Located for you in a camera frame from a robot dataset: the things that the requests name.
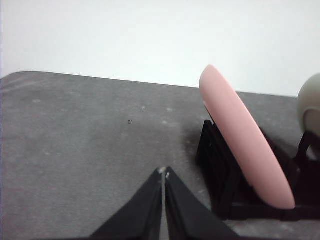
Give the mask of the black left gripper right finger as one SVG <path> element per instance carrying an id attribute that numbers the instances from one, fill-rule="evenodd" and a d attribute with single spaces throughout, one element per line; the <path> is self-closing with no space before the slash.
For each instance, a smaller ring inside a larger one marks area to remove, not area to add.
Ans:
<path id="1" fill-rule="evenodd" d="M 165 174 L 165 210 L 171 240 L 236 240 L 240 236 L 212 214 L 171 167 Z"/>

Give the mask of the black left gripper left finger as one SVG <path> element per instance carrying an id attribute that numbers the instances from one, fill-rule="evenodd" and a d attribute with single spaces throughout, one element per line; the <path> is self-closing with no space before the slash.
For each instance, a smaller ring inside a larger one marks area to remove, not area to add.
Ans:
<path id="1" fill-rule="evenodd" d="M 92 240 L 158 240 L 163 211 L 163 167 L 157 168 L 133 197 L 100 226 Z"/>

